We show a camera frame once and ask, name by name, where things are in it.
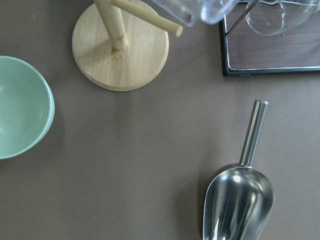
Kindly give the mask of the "wooden cup stand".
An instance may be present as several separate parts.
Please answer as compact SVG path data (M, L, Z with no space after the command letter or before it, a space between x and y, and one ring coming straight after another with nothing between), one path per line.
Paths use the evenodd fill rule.
M169 36L183 27L141 0L96 0L79 17L72 52L82 73L112 91L131 91L151 82L163 69Z

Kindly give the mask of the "green ceramic bowl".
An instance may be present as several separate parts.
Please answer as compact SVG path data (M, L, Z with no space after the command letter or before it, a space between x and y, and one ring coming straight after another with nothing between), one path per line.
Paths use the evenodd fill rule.
M45 78L29 63L0 57L0 158L35 146L55 116L54 96Z

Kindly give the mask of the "steel ice scoop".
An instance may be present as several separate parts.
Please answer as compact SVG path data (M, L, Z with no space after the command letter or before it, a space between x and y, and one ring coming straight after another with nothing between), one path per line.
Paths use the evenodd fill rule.
M204 240L256 240L274 205L270 180L253 168L268 101L255 100L239 163L214 175L205 194Z

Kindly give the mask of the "clear glass pitcher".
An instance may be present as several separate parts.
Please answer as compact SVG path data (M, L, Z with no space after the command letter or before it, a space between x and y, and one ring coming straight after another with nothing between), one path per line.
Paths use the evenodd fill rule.
M274 36L299 26L319 11L319 0L259 0L246 21L257 34Z

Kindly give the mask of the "dark wooden tray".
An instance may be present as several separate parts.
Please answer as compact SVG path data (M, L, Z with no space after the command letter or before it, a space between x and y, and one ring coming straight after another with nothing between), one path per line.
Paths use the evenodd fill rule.
M246 16L237 20L249 6L250 1L241 0L219 22L224 76L320 71L320 11L290 30L264 36L250 28Z

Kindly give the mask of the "clear glass cup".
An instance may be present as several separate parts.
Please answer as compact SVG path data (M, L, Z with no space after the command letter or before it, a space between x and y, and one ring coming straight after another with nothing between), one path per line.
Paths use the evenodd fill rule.
M197 20L213 25L221 21L238 0L154 0L158 6L175 16L188 27Z

